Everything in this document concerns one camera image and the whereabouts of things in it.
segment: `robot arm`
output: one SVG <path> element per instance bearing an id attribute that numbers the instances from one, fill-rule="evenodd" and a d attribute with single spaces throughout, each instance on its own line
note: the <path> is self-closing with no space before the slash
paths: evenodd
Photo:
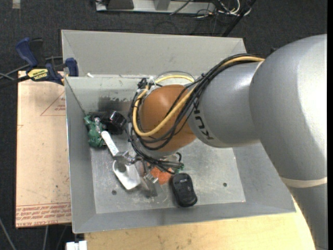
<path id="1" fill-rule="evenodd" d="M 134 108 L 142 151 L 166 156 L 195 137 L 212 147 L 261 141 L 304 209 L 316 245 L 327 249 L 326 60 L 327 35 L 313 36 L 265 61 L 250 55 L 224 60 L 187 88 L 144 94 Z"/>

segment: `orange object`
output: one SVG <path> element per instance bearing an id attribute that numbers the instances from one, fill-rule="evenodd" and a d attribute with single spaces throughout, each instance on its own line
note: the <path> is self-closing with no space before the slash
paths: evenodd
<path id="1" fill-rule="evenodd" d="M 170 178 L 171 178 L 171 174 L 164 172 L 164 171 L 160 171 L 158 168 L 153 168 L 150 171 L 150 174 L 154 177 L 154 178 L 158 178 L 158 182 L 160 183 L 160 185 L 166 184 Z"/>
<path id="2" fill-rule="evenodd" d="M 154 129 L 165 118 L 170 107 L 183 89 L 184 87 L 180 84 L 166 85 L 152 91 L 147 96 L 139 110 L 139 117 L 143 131 L 147 132 Z M 174 125 L 176 118 L 177 114 L 173 116 L 166 123 L 166 125 L 154 135 L 154 137 L 158 138 L 165 134 L 172 127 L 172 125 Z M 174 135 L 172 137 L 172 140 L 159 151 L 175 151 L 194 141 L 196 136 L 192 133 L 189 125 L 187 123 L 184 124 L 185 120 L 186 117 L 184 117 L 179 123 L 176 129 L 177 134 Z M 157 143 L 148 143 L 147 145 L 150 147 L 157 147 L 163 142 L 164 141 Z"/>

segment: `yellow cable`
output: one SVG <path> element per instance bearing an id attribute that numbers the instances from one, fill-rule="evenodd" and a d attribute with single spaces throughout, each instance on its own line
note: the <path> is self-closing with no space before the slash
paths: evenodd
<path id="1" fill-rule="evenodd" d="M 164 81 L 164 80 L 167 80 L 167 79 L 173 79 L 173 78 L 182 78 L 182 79 L 186 79 L 186 80 L 189 80 L 190 82 L 194 82 L 194 79 L 188 77 L 188 76 L 185 76 L 185 75 L 169 75 L 169 76 L 165 76 L 161 79 L 157 79 L 155 82 L 156 83 L 159 83 L 161 81 Z"/>
<path id="2" fill-rule="evenodd" d="M 260 57 L 254 57 L 254 56 L 240 56 L 240 57 L 235 57 L 223 64 L 221 64 L 221 66 L 226 66 L 229 65 L 230 63 L 233 62 L 238 62 L 238 61 L 255 61 L 255 62 L 261 62 L 261 61 L 265 61 L 264 58 L 260 58 Z"/>
<path id="3" fill-rule="evenodd" d="M 229 65 L 231 63 L 234 62 L 238 62 L 238 61 L 255 61 L 255 62 L 261 62 L 261 61 L 265 61 L 264 58 L 259 58 L 259 57 L 251 57 L 251 56 L 242 56 L 242 57 L 236 57 L 233 58 L 223 64 L 221 64 L 221 66 L 226 66 Z M 182 76 L 182 75 L 173 75 L 173 76 L 165 76 L 159 80 L 156 80 L 155 82 L 161 82 L 163 80 L 166 79 L 170 79 L 170 78 L 185 78 L 190 80 L 191 82 L 194 82 L 193 79 L 191 79 L 190 77 L 186 77 L 186 76 Z M 141 136 L 141 137 L 148 137 L 148 136 L 152 136 L 155 133 L 157 133 L 159 130 L 161 130 L 165 124 L 176 114 L 177 110 L 180 109 L 180 107 L 182 105 L 184 105 L 186 103 L 186 101 L 189 99 L 191 93 L 195 90 L 195 87 L 193 87 L 193 89 L 191 89 L 184 97 L 183 99 L 181 99 L 178 104 L 170 111 L 170 113 L 151 131 L 149 132 L 142 132 L 139 127 L 137 126 L 136 123 L 136 115 L 137 115 L 137 106 L 139 104 L 140 99 L 147 93 L 148 91 L 148 87 L 146 86 L 146 88 L 144 89 L 144 91 L 138 96 L 138 98 L 135 101 L 134 104 L 134 108 L 133 108 L 133 128 L 136 132 L 137 135 Z"/>
<path id="4" fill-rule="evenodd" d="M 182 105 L 185 104 L 185 102 L 188 100 L 189 96 L 191 95 L 191 93 L 194 91 L 195 88 L 193 88 L 192 90 L 190 90 L 179 102 L 178 104 L 170 111 L 170 113 L 151 131 L 149 132 L 142 132 L 139 127 L 137 126 L 136 123 L 136 115 L 137 115 L 137 105 L 139 104 L 139 100 L 141 99 L 141 97 L 143 95 L 145 95 L 145 93 L 147 92 L 147 89 L 145 89 L 137 98 L 137 100 L 135 101 L 134 104 L 134 108 L 133 108 L 133 128 L 136 132 L 137 135 L 141 136 L 141 137 L 148 137 L 148 136 L 152 136 L 155 133 L 157 133 L 159 130 L 161 130 L 165 124 L 176 114 L 176 112 L 180 109 L 180 107 Z"/>

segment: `gray bin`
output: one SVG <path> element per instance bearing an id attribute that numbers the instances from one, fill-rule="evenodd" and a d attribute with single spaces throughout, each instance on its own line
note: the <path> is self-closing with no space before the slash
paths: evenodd
<path id="1" fill-rule="evenodd" d="M 112 172 L 109 151 L 88 144 L 83 117 L 90 111 L 127 114 L 141 77 L 170 70 L 198 76 L 245 53 L 242 39 L 62 31 L 62 43 L 64 58 L 75 58 L 80 70 L 80 77 L 65 81 L 74 233 L 295 211 L 261 144 L 212 148 L 195 140 L 180 149 L 198 196 L 191 208 L 178 208 L 167 184 L 157 197 L 140 188 L 126 191 Z M 113 139 L 120 150 L 131 150 L 125 135 Z"/>

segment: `gray robot arm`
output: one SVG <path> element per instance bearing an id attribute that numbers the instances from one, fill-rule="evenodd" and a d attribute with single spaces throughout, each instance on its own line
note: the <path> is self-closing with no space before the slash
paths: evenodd
<path id="1" fill-rule="evenodd" d="M 327 35 L 288 44 L 264 62 L 216 76 L 188 119 L 213 147 L 261 141 L 303 208 L 318 249 L 327 233 Z"/>

